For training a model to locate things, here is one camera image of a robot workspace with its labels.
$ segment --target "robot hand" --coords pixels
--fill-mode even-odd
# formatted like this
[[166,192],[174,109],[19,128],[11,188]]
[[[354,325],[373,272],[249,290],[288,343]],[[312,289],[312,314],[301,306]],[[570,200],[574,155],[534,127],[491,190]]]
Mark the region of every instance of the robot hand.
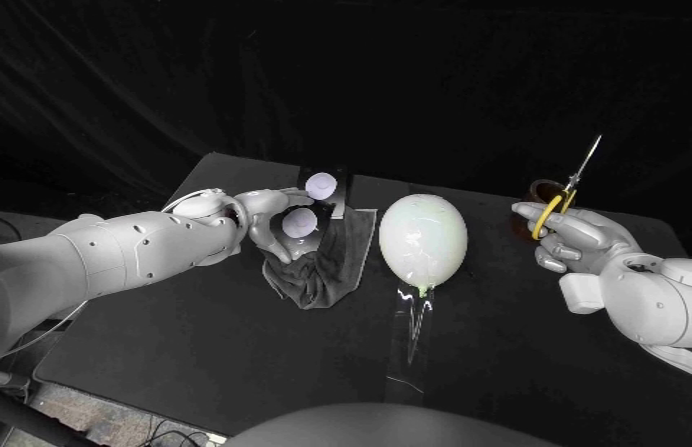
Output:
[[286,247],[279,243],[270,230],[272,217],[296,205],[312,205],[315,200],[305,190],[298,187],[282,190],[254,190],[236,196],[236,199],[249,212],[250,238],[257,246],[270,251],[285,264],[292,263],[292,256]]
[[[541,217],[546,205],[520,202],[512,210],[530,219],[530,230]],[[600,274],[609,261],[621,254],[642,252],[628,229],[590,210],[569,209],[567,215],[551,214],[541,229],[541,246],[537,247],[537,262],[559,273],[567,269],[580,273]]]

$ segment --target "scissor blade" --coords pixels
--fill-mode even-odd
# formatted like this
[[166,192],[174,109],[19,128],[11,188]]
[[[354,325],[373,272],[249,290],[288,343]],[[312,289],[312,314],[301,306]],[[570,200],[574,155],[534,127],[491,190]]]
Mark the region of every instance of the scissor blade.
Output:
[[570,184],[572,187],[574,188],[577,186],[577,183],[582,180],[582,173],[585,172],[585,168],[587,167],[589,161],[592,160],[592,156],[595,155],[596,148],[599,147],[599,142],[602,141],[603,134],[599,135],[599,137],[595,140],[595,143],[592,144],[592,149],[589,149],[589,154],[587,157],[585,158],[585,162],[582,163],[580,170],[574,174],[574,176],[570,178]]

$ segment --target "scissors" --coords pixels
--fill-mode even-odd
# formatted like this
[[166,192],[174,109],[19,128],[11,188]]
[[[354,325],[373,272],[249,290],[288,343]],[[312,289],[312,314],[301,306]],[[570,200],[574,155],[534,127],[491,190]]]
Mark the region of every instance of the scissors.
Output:
[[596,138],[595,143],[592,144],[592,148],[589,149],[587,157],[585,159],[585,162],[582,163],[580,170],[577,170],[577,173],[570,176],[570,182],[567,183],[567,187],[563,190],[563,193],[560,193],[556,196],[551,203],[548,204],[548,207],[544,210],[544,213],[541,214],[541,217],[537,220],[537,226],[534,227],[534,232],[531,234],[531,236],[534,237],[534,240],[540,239],[541,228],[544,227],[546,219],[548,219],[548,216],[553,214],[553,211],[556,210],[556,207],[559,206],[559,204],[563,202],[563,199],[566,199],[566,203],[563,204],[563,209],[560,213],[564,214],[567,212],[567,209],[570,208],[570,204],[573,203],[573,200],[574,200],[574,195],[577,194],[577,184],[580,183],[580,180],[582,180],[585,167],[587,166],[592,156],[595,155],[595,151],[596,151],[596,148],[599,147],[599,142],[602,141],[602,137],[603,135],[599,135],[599,137]]

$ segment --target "floor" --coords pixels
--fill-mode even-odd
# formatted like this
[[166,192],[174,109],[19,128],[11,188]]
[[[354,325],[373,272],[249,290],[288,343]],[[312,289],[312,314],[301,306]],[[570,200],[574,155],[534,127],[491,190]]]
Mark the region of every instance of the floor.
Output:
[[[31,239],[47,235],[64,221],[37,217],[31,215],[0,212],[0,219],[9,221],[18,228],[24,239]],[[12,229],[0,223],[0,244],[17,240]],[[64,318],[73,309],[58,313],[54,317]],[[41,333],[29,333],[24,342],[29,342]],[[32,377],[34,369],[51,350],[53,345],[60,340],[61,333],[53,333],[47,338],[34,344],[27,350],[17,355],[9,356],[0,362],[0,370],[12,371],[15,374]],[[152,433],[165,420],[145,412],[112,404],[77,391],[73,391],[57,385],[45,385],[32,381],[31,396],[28,403],[41,412],[61,420],[64,424],[73,428],[86,431],[87,436],[99,444],[113,447],[138,447],[142,446]],[[158,431],[158,435],[181,431],[190,435],[198,431],[191,426],[166,421]],[[207,446],[207,434],[198,433],[192,437],[197,444]],[[47,442],[37,439],[25,432],[8,428],[0,424],[0,446],[6,447],[45,447]],[[169,434],[153,441],[156,447],[178,447],[181,445],[192,446],[185,438],[178,434]]]

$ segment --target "yellow scissor handle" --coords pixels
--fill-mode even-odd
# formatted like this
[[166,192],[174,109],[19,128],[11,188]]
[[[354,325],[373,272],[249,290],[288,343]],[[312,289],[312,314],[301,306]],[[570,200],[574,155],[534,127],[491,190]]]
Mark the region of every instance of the yellow scissor handle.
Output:
[[[564,195],[567,196],[567,200],[566,200],[566,204],[563,205],[563,209],[560,211],[561,214],[567,212],[567,209],[570,208],[570,204],[573,203],[576,194],[577,194],[576,190],[564,193]],[[537,220],[537,227],[534,228],[534,232],[531,233],[534,240],[540,240],[541,228],[544,227],[546,220],[548,219],[548,216],[553,214],[553,211],[556,210],[556,207],[559,206],[560,202],[563,202],[563,194],[559,194],[556,198],[551,200],[551,203],[548,204],[548,207],[546,208],[544,213],[541,214],[541,217]]]

